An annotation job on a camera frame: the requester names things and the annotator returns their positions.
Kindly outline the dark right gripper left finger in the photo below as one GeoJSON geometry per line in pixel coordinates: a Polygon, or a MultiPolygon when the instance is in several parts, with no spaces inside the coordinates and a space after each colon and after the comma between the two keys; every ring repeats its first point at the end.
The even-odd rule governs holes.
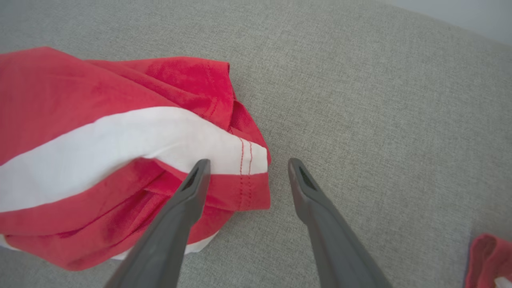
{"type": "Polygon", "coordinates": [[[199,160],[106,283],[107,288],[175,288],[192,226],[201,218],[210,160],[199,160]]]}

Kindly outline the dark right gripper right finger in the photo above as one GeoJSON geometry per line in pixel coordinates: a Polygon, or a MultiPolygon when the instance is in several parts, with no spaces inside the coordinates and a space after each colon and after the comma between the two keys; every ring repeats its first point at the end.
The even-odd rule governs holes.
{"type": "Polygon", "coordinates": [[[296,214],[306,225],[322,288],[390,288],[371,257],[304,163],[288,161],[296,214]]]}

